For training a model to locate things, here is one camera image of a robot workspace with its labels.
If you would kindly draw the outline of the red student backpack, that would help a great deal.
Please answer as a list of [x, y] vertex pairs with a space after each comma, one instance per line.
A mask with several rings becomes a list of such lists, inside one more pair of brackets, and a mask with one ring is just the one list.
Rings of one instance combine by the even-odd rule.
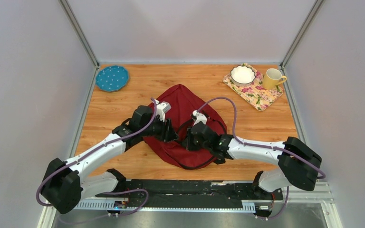
[[188, 129], [193, 126], [192, 113], [205, 102], [182, 84], [174, 85], [163, 92], [157, 100], [168, 102], [171, 109], [166, 113], [171, 118], [172, 127], [179, 135], [173, 142], [159, 141], [154, 137], [145, 137], [144, 142], [164, 162], [186, 170], [197, 170], [211, 163], [217, 165], [225, 163], [217, 159], [206, 149], [189, 151], [186, 149], [188, 142]]

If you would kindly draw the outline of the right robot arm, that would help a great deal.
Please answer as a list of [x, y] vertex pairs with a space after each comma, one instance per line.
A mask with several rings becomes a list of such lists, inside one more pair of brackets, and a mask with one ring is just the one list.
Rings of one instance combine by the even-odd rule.
[[232, 134], [217, 134], [203, 123], [188, 128], [186, 149], [205, 149], [218, 163], [226, 159], [248, 159], [276, 165], [271, 171], [260, 171], [253, 180], [252, 193], [258, 199], [289, 186], [313, 191], [319, 179], [322, 158], [296, 137], [285, 141], [262, 142]]

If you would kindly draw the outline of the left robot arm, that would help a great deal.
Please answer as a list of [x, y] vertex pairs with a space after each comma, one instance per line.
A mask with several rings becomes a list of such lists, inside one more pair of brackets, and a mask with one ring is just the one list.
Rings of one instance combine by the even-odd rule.
[[43, 181], [38, 187], [37, 200], [43, 196], [47, 203], [60, 214], [66, 214], [75, 208], [81, 200], [110, 192], [121, 197], [126, 191], [124, 177], [115, 169], [91, 176], [91, 173], [108, 160], [123, 154], [144, 140], [153, 137], [161, 142], [172, 142], [178, 134], [172, 128], [172, 121], [166, 118], [171, 109], [167, 102], [155, 101], [156, 106], [141, 105], [135, 109], [131, 118], [101, 142], [65, 161], [55, 158], [46, 170]]

